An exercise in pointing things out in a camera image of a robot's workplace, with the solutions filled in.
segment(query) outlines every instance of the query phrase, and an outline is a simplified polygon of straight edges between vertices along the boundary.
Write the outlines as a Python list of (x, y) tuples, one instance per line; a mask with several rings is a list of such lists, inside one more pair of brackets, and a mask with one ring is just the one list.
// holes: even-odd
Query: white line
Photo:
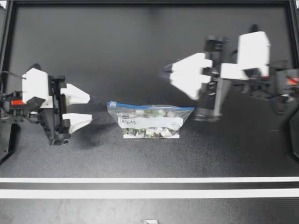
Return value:
[(299, 182), (299, 177), (206, 177), (206, 178), (0, 178), (23, 183), (239, 183)]
[(0, 190), (0, 198), (21, 199), (182, 199), (299, 197), (299, 189), (237, 190)]

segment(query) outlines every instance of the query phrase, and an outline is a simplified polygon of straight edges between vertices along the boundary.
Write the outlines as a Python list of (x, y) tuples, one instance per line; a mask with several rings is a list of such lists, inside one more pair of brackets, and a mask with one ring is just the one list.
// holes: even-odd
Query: black table surface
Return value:
[[(203, 52), (208, 35), (226, 36), (231, 50), (256, 23), (271, 42), (271, 61), (289, 60), (289, 30), (279, 7), (20, 7), (10, 55), (11, 72), (40, 63), (50, 75), (90, 93), (69, 112), (95, 120), (68, 145), (48, 145), (39, 125), (24, 123), (16, 152), (0, 177), (234, 177), (295, 176), (286, 121), (267, 101), (232, 90), (216, 123), (187, 120), (180, 139), (123, 139), (107, 113), (109, 100), (190, 106), (194, 101), (163, 82), (166, 64)], [(10, 77), (8, 90), (21, 88)]]
[(2, 224), (297, 224), (294, 199), (0, 200)]

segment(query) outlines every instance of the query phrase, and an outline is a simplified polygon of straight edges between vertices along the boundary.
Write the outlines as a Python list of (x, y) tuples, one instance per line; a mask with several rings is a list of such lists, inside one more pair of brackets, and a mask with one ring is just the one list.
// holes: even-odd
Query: ziploc bag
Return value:
[(179, 138), (179, 129), (194, 107), (128, 105), (107, 102), (109, 114), (122, 128), (124, 138)]

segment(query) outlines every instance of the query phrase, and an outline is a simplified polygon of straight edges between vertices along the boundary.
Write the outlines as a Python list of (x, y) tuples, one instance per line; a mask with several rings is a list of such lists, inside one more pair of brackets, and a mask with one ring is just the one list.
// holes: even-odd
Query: red label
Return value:
[(18, 99), (18, 100), (12, 100), (11, 104), (12, 105), (24, 105), (25, 103), (23, 102), (23, 100)]
[(298, 85), (299, 78), (288, 79), (288, 85)]

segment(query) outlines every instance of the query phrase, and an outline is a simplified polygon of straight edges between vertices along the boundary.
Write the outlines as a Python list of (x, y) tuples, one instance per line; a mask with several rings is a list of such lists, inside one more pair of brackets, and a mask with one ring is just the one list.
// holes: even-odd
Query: blue zipper seal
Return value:
[(128, 109), (150, 109), (150, 110), (175, 110), (175, 111), (193, 111), (194, 107), (178, 107), (178, 106), (137, 106), (137, 105), (130, 105), (130, 104), (120, 104), (115, 101), (108, 101), (107, 107), (121, 107), (121, 108), (128, 108)]

